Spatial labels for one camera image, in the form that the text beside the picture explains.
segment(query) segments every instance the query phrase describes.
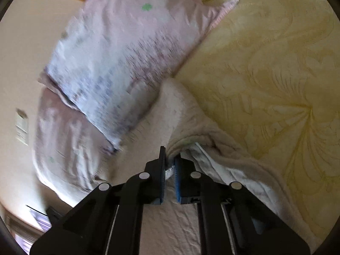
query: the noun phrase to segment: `wall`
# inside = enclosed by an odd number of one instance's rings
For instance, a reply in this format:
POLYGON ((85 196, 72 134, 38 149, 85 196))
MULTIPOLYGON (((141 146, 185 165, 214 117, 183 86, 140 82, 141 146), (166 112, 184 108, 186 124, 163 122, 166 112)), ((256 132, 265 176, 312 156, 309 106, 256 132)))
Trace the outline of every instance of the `wall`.
POLYGON ((5 221, 5 212, 4 206, 0 203, 0 218, 2 218, 3 221, 5 221))
POLYGON ((44 212, 48 205, 66 212, 69 206, 42 185, 32 163, 35 119, 41 86, 38 75, 78 0, 14 0, 0 22, 0 202, 38 227, 26 205, 44 212), (16 108, 29 118, 29 145, 16 138, 16 108))

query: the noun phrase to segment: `pink pillowcase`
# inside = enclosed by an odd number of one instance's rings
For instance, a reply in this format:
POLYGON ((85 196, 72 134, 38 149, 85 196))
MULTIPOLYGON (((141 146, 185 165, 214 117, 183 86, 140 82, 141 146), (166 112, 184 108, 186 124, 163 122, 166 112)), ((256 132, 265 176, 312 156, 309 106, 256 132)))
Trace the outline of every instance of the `pink pillowcase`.
POLYGON ((86 0, 46 73, 119 146, 192 49, 238 2, 86 0))
POLYGON ((35 137, 38 178, 65 202, 79 193, 82 199, 108 179, 112 145, 84 114, 65 105, 48 88, 41 94, 35 137))

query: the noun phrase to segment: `screw head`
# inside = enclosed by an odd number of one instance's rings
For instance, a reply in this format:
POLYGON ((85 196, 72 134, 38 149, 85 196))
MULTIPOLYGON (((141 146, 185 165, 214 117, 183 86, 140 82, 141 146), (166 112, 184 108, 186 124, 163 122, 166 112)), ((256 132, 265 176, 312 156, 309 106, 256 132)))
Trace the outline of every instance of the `screw head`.
POLYGON ((108 183, 101 183, 99 185, 99 190, 101 191, 107 191, 110 188, 110 185, 108 185, 108 183))
POLYGON ((190 176, 194 179, 199 179, 201 177, 201 173, 199 172, 192 172, 190 173, 190 176))
POLYGON ((231 185, 230 185, 234 190, 241 190, 242 189, 242 184, 235 181, 235 182, 232 182, 231 185))
POLYGON ((148 179, 150 177, 150 173, 142 172, 139 174, 140 179, 148 179))

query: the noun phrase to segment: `yellow blanket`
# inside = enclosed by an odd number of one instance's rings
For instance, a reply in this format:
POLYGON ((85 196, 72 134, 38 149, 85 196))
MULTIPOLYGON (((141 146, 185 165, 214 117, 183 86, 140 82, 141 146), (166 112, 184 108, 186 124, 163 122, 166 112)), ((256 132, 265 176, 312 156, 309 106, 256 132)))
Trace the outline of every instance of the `yellow blanket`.
POLYGON ((282 174, 324 239, 340 214, 340 22, 328 2, 240 0, 176 79, 282 174))

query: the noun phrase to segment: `black gripper frame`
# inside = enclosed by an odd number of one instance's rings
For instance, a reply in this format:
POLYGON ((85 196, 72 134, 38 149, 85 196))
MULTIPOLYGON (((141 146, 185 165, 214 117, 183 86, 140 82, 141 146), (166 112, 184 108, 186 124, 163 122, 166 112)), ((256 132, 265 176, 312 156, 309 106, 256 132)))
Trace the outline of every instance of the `black gripper frame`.
POLYGON ((307 243, 246 187, 216 183, 180 155, 174 163, 178 201, 197 204, 202 255, 310 255, 307 243))
POLYGON ((126 183, 102 183, 32 246, 31 255, 137 255, 144 204, 164 197, 165 148, 126 183))

